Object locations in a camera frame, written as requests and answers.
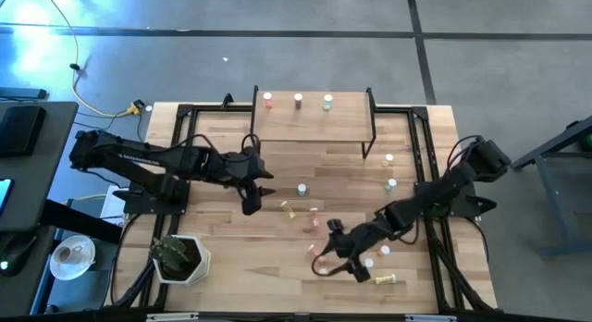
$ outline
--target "wooden tabletop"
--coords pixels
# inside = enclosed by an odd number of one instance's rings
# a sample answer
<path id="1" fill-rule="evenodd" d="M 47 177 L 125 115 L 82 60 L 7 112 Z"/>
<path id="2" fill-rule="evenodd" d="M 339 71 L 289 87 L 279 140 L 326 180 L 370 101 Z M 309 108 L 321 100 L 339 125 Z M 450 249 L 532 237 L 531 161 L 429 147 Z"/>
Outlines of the wooden tabletop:
<path id="1" fill-rule="evenodd" d="M 154 105 L 147 135 L 149 142 L 170 145 L 177 105 Z M 438 168 L 442 171 L 450 148 L 458 139 L 454 118 L 449 106 L 430 106 L 428 113 Z M 250 117 L 249 113 L 201 113 L 197 131 L 206 134 L 220 152 L 239 151 L 241 139 L 250 128 Z M 421 125 L 417 127 L 423 134 Z M 359 144 L 264 142 L 262 157 L 276 177 L 258 183 L 277 192 L 264 197 L 263 209 L 250 217 L 242 214 L 241 200 L 235 191 L 192 182 L 187 214 L 181 218 L 179 234 L 196 235 L 203 241 L 212 253 L 211 270 L 206 279 L 190 287 L 170 286 L 166 309 L 436 313 L 423 224 L 419 227 L 417 244 L 383 241 L 362 255 L 374 259 L 372 277 L 394 273 L 398 280 L 394 285 L 376 285 L 372 281 L 358 284 L 345 273 L 321 279 L 311 271 L 307 249 L 311 244 L 321 247 L 327 242 L 324 224 L 328 219 L 340 218 L 350 229 L 373 218 L 372 212 L 382 205 L 413 195 L 416 177 L 407 118 L 378 115 L 376 130 L 376 145 L 365 161 L 360 157 Z M 382 166 L 385 153 L 394 154 L 393 167 Z M 384 189 L 390 178 L 398 181 L 392 193 Z M 309 188 L 303 197 L 297 193 L 299 183 Z M 280 207 L 285 200 L 297 213 L 293 220 Z M 323 225 L 316 234 L 310 232 L 310 207 L 319 208 Z M 153 226 L 154 216 L 144 215 L 129 229 L 117 265 L 117 298 L 145 265 Z M 451 219 L 450 231 L 460 270 L 483 299 L 495 306 L 479 232 L 464 219 Z M 410 240 L 412 236 L 409 233 L 405 238 Z M 389 246 L 392 253 L 378 256 L 376 251 L 381 244 Z M 340 263 L 341 260 L 330 254 L 325 267 Z M 443 278 L 447 298 L 453 303 L 446 271 Z M 155 280 L 151 301 L 157 285 Z"/>
<path id="2" fill-rule="evenodd" d="M 265 107 L 263 95 L 272 95 L 273 107 Z M 302 94 L 296 109 L 294 94 Z M 324 97 L 333 105 L 323 110 Z M 368 93 L 259 91 L 254 113 L 254 133 L 261 141 L 370 142 L 372 118 Z"/>

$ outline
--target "green plant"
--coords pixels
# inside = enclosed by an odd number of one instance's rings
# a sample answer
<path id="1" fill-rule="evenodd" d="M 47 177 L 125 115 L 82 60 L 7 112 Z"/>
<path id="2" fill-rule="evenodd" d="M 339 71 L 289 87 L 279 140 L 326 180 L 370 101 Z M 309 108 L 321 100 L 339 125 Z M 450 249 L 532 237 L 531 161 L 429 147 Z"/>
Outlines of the green plant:
<path id="1" fill-rule="evenodd" d="M 185 254 L 187 247 L 181 240 L 167 235 L 162 240 L 153 238 L 153 244 L 150 247 L 150 256 L 176 271 L 183 271 L 183 264 L 190 262 Z"/>

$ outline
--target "concrete floor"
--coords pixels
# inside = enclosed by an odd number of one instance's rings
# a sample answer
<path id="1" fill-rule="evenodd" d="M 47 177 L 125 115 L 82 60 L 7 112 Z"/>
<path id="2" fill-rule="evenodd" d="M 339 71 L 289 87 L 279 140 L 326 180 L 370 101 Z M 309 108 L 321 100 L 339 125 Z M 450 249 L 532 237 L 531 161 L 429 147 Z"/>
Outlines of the concrete floor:
<path id="1" fill-rule="evenodd" d="M 76 26 L 412 30 L 407 0 L 56 1 Z M 591 2 L 417 0 L 417 6 L 424 31 L 586 33 L 592 32 Z M 63 24 L 47 0 L 6 0 L 0 22 Z M 255 83 L 278 90 L 372 86 L 379 103 L 426 103 L 413 39 L 81 36 L 79 41 L 87 72 L 79 91 L 105 111 L 117 112 L 137 98 L 147 103 L 219 101 L 231 92 L 247 100 Z M 511 158 L 590 115 L 592 42 L 426 40 L 425 48 L 437 103 L 453 105 L 460 135 L 481 133 Z M 0 34 L 0 82 L 45 88 L 52 101 L 75 100 L 68 69 L 73 56 L 70 37 L 18 27 L 14 34 Z M 148 120 L 142 119 L 142 134 Z M 105 126 L 108 120 L 77 121 Z M 135 138 L 137 122 L 122 118 L 110 131 Z M 105 192 L 106 186 L 69 169 L 64 157 L 50 197 L 61 201 Z M 483 217 L 499 307 L 516 314 L 589 320 L 592 254 L 548 261 L 538 256 L 539 248 L 559 238 L 536 170 L 509 173 L 477 189 L 499 203 Z"/>

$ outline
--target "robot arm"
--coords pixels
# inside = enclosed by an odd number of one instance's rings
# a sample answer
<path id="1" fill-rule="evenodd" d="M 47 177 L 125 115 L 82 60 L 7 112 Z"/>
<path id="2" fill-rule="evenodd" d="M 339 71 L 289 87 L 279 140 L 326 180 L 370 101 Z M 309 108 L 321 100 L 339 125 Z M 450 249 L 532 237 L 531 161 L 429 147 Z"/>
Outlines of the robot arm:
<path id="1" fill-rule="evenodd" d="M 261 197 L 273 190 L 257 187 L 259 178 L 273 179 L 256 151 L 258 139 L 247 135 L 240 153 L 220 154 L 203 135 L 209 146 L 183 146 L 183 142 L 164 148 L 147 142 L 123 139 L 102 130 L 79 131 L 70 153 L 72 167 L 81 171 L 105 168 L 142 186 L 158 199 L 174 199 L 179 180 L 199 180 L 236 188 L 242 199 L 242 212 L 251 215 L 261 208 Z M 251 138 L 253 146 L 244 146 Z M 163 167 L 166 174 L 154 174 L 140 166 Z"/>
<path id="2" fill-rule="evenodd" d="M 475 182 L 493 182 L 506 173 L 510 159 L 492 141 L 478 137 L 462 151 L 460 162 L 447 170 L 444 176 L 430 182 L 426 189 L 414 197 L 394 201 L 375 212 L 376 218 L 360 224 L 350 233 L 343 233 L 343 225 L 338 219 L 327 222 L 329 242 L 321 255 L 335 251 L 338 257 L 347 258 L 342 266 L 328 273 L 332 276 L 347 271 L 358 282 L 370 279 L 370 274 L 360 262 L 360 254 L 384 239 L 397 240 L 411 230 L 414 221 L 424 212 L 434 207 L 444 206 L 458 196 L 462 187 Z"/>

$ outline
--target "potted plant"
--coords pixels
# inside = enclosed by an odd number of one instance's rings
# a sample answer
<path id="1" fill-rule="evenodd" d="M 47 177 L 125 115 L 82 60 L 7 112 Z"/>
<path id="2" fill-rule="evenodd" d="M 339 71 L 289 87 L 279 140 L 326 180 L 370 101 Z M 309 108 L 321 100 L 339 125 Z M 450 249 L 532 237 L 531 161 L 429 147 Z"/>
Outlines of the potted plant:
<path id="1" fill-rule="evenodd" d="M 210 252 L 194 236 L 153 238 L 150 256 L 161 283 L 190 285 L 210 271 Z"/>

